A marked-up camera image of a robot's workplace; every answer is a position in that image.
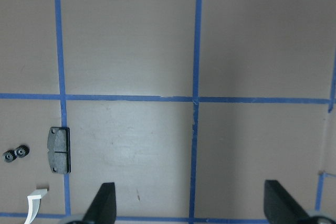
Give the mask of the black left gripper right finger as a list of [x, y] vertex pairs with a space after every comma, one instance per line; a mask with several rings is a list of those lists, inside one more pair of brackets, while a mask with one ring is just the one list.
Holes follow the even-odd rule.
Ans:
[[304, 220], [308, 213], [277, 180], [264, 182], [264, 214], [267, 220]]

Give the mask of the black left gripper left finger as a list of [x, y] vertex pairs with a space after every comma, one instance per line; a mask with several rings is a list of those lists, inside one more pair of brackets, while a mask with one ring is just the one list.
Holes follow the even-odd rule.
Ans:
[[83, 221], [115, 221], [117, 216], [115, 183], [103, 183]]

